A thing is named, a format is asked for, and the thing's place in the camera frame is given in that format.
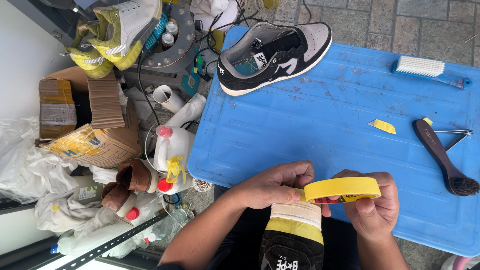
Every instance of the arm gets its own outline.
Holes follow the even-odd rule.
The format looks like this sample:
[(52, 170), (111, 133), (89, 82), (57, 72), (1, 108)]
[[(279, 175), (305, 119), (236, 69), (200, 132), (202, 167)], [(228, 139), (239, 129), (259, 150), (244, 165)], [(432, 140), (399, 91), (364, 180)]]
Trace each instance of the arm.
[[(186, 270), (205, 269), (225, 236), (247, 208), (263, 209), (276, 202), (298, 202), (303, 188), (313, 182), (310, 161), (279, 164), (227, 191), (173, 238), (159, 265), (179, 264)], [(330, 216), (328, 207), (322, 208)]]
[(393, 177), (387, 172), (362, 174), (343, 170), (333, 178), (364, 176), (377, 180), (382, 196), (345, 203), (345, 213), (357, 231), (357, 245), (363, 270), (410, 270), (393, 238), (400, 203)]

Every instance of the brown leather shoe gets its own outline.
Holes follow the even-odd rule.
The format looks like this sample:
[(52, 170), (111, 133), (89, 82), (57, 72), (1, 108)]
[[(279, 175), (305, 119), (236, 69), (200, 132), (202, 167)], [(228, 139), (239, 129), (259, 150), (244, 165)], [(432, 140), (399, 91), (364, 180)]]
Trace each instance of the brown leather shoe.
[(136, 201), (137, 195), (117, 182), (110, 182), (103, 188), (102, 205), (121, 217), (133, 208)]
[(156, 191), (159, 178), (158, 172), (146, 160), (132, 159), (119, 166), (115, 179), (128, 190), (152, 193)]

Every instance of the blue plastic table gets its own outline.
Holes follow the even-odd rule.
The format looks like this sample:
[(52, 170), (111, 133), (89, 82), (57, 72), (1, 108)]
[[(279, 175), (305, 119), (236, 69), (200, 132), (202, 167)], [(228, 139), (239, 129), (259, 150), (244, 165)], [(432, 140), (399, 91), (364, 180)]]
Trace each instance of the blue plastic table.
[[(248, 30), (227, 33), (224, 49)], [(318, 65), (300, 76), (231, 97), (214, 77), (188, 169), (192, 176), (233, 186), (270, 166), (312, 160), (316, 181), (342, 169), (386, 171), (400, 199), (394, 235), (465, 257), (480, 254), (479, 196), (449, 193), (442, 172), (412, 129), (428, 117), (434, 130), (480, 132), (480, 69), (447, 63), (445, 73), (469, 77), (461, 90), (391, 74), (399, 54), (332, 43)], [(368, 125), (380, 119), (396, 135)], [(446, 146), (456, 135), (438, 134)], [(479, 177), (480, 134), (448, 151), (453, 164)], [(341, 204), (332, 217), (348, 221)]]

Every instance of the red cap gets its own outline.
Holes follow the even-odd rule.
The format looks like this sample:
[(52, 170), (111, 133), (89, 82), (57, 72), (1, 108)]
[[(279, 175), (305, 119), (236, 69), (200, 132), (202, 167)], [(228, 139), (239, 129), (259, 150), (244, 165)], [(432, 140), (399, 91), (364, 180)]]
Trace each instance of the red cap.
[(140, 211), (137, 208), (132, 208), (128, 213), (125, 215), (125, 218), (132, 221), (140, 215)]
[(173, 130), (166, 125), (160, 125), (156, 127), (155, 132), (158, 136), (170, 138), (172, 136)]
[(172, 189), (172, 187), (173, 187), (173, 184), (168, 183), (166, 178), (158, 181), (158, 189), (161, 192), (167, 192), (168, 190)]

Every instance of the hand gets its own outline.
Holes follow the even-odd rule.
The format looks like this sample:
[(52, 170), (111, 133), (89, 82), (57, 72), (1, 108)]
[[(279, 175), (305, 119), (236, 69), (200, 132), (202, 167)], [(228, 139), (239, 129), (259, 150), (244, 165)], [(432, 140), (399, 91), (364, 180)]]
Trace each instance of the hand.
[(377, 180), (382, 196), (375, 199), (360, 199), (345, 203), (345, 213), (353, 227), (363, 238), (370, 241), (382, 241), (391, 237), (398, 218), (400, 203), (393, 177), (387, 172), (360, 173), (343, 170), (332, 178), (371, 177)]
[[(293, 189), (313, 182), (315, 172), (311, 161), (296, 161), (273, 166), (236, 185), (228, 193), (234, 194), (242, 207), (263, 209), (278, 202), (298, 202), (300, 193)], [(331, 214), (327, 205), (322, 215)]]

